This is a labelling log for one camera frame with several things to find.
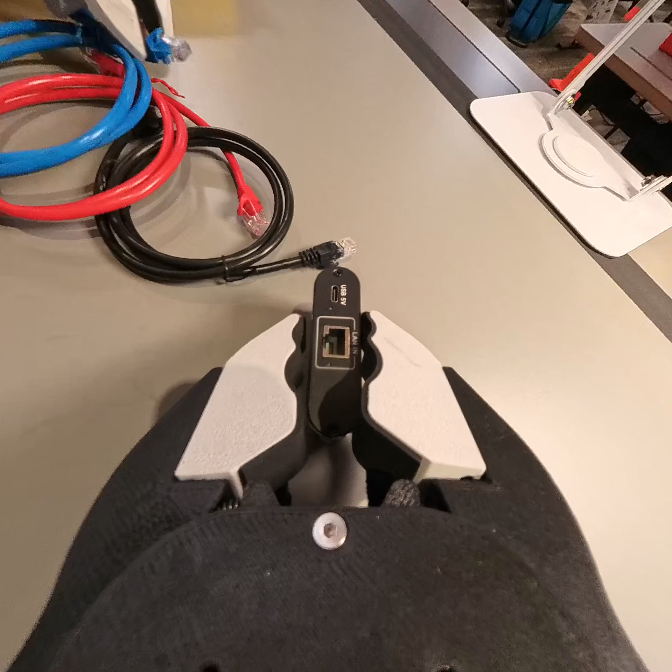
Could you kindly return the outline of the black ethernet port hub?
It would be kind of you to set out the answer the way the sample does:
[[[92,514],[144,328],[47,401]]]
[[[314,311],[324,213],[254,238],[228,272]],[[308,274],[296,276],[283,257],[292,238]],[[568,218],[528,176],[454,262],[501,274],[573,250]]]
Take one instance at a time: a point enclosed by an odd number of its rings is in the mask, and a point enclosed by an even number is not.
[[[348,268],[317,276],[307,336],[307,411],[326,438],[352,432],[361,417],[362,311],[360,282]]]

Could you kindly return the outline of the blue bag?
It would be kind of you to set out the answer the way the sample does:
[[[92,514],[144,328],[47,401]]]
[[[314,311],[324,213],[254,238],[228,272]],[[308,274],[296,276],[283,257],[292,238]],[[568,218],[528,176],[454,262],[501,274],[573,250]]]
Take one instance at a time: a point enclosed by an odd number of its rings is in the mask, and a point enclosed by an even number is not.
[[[527,47],[550,33],[564,17],[572,1],[515,1],[506,39]]]

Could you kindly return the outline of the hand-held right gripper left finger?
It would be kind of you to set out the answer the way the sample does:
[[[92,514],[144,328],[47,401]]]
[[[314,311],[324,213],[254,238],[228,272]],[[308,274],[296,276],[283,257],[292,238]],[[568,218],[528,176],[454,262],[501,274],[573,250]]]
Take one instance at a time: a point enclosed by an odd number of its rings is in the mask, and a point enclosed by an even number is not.
[[[235,497],[287,484],[305,464],[305,318],[292,313],[226,362],[174,471],[179,481],[226,481]]]

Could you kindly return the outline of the brown wooden desk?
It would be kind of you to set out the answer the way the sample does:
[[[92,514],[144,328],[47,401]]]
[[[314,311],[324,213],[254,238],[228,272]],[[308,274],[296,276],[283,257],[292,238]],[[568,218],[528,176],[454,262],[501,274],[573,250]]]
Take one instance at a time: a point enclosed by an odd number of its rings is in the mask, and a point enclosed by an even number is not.
[[[622,154],[643,175],[671,174],[670,23],[645,23],[581,90],[574,110],[594,107],[628,138]]]

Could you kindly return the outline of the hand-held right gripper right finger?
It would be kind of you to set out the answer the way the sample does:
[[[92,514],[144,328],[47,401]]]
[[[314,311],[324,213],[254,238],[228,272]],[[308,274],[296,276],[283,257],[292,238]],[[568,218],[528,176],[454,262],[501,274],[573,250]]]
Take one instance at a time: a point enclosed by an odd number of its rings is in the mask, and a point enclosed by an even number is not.
[[[369,491],[478,479],[486,464],[437,357],[377,310],[364,313],[361,421],[353,455]]]

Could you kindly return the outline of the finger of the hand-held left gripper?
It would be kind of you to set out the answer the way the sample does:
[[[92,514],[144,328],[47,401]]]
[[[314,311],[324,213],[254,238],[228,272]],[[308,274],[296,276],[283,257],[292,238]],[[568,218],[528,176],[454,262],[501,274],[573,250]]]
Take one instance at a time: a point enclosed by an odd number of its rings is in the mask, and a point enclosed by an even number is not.
[[[171,1],[151,1],[151,50],[171,51],[174,43]]]
[[[84,1],[84,7],[133,57],[148,62],[153,1]]]

